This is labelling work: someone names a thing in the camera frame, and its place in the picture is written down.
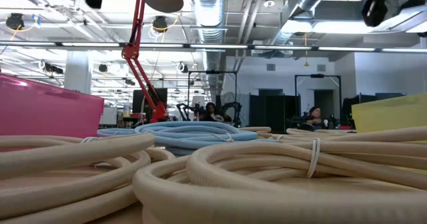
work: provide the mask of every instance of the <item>coiled hose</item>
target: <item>coiled hose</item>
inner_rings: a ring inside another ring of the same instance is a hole
[[[82,141],[0,137],[0,150],[25,148],[0,153],[2,223],[85,223],[109,215],[137,201],[129,184],[138,169],[150,159],[175,158],[151,147],[151,134]],[[109,165],[89,168],[99,162]]]
[[[248,130],[271,129],[267,127]],[[230,141],[273,141],[258,139],[258,134],[253,131],[239,130],[231,125],[210,121],[169,121],[142,125],[135,129],[98,130],[99,137],[135,133],[153,133],[156,146],[166,147],[177,156],[189,155],[196,149]]]
[[[427,140],[427,127],[312,134],[296,133],[300,139],[286,143],[212,145],[140,169],[133,190],[144,204],[143,219],[427,223],[427,145],[405,143]],[[318,136],[320,153],[308,179]]]

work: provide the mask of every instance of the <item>yellow plastic bin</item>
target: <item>yellow plastic bin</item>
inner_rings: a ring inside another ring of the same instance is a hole
[[[427,93],[352,106],[358,133],[427,125]]]

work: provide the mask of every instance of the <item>pink plastic bin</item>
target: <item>pink plastic bin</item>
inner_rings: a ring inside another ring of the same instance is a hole
[[[0,135],[96,137],[104,100],[0,74]]]

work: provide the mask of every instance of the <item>red desk lamp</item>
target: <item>red desk lamp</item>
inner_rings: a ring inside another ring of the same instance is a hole
[[[129,67],[131,68],[132,73],[135,75],[139,86],[141,86],[142,88],[142,91],[145,95],[145,98],[147,99],[149,106],[153,110],[153,115],[151,117],[150,122],[155,123],[158,121],[166,120],[167,111],[165,105],[160,100],[153,85],[150,83],[147,75],[145,74],[145,71],[143,70],[141,64],[138,61],[145,3],[147,3],[151,8],[157,11],[161,11],[164,13],[173,13],[181,10],[181,8],[183,7],[183,0],[136,0],[131,38],[129,40],[129,43],[123,48],[123,51],[121,52],[121,56],[126,59],[127,63],[129,64]],[[148,90],[145,89],[141,77],[136,71],[132,60],[138,68],[139,72],[141,73],[142,77],[144,78]]]

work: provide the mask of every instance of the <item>light blue hose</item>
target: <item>light blue hose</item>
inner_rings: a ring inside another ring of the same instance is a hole
[[[211,121],[168,121],[152,123],[135,129],[100,129],[99,137],[153,133],[157,146],[167,147],[176,155],[187,155],[195,149],[228,141],[265,141],[251,131],[240,131],[231,125]]]

